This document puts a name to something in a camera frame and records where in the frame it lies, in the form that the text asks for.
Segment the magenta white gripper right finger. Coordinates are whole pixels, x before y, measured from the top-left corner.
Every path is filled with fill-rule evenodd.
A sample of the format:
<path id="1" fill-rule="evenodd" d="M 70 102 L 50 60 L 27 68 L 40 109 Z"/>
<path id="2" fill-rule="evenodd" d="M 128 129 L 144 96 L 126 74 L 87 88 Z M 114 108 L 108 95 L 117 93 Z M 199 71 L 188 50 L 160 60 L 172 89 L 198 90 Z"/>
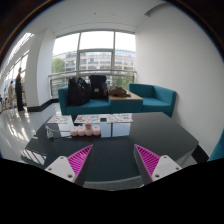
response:
<path id="1" fill-rule="evenodd" d="M 137 144 L 134 145 L 134 157 L 143 185 L 148 185 L 181 170 L 181 167 L 168 155 L 159 156 Z"/>

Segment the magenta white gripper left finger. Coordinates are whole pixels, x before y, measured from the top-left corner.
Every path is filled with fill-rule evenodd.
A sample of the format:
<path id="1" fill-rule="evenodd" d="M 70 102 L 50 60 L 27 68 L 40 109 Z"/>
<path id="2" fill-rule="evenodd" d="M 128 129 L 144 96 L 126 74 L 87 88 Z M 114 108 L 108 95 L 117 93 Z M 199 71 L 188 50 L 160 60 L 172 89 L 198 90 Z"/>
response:
<path id="1" fill-rule="evenodd" d="M 83 186 L 92 153 L 93 146 L 89 145 L 68 157 L 60 155 L 45 170 L 78 186 Z"/>

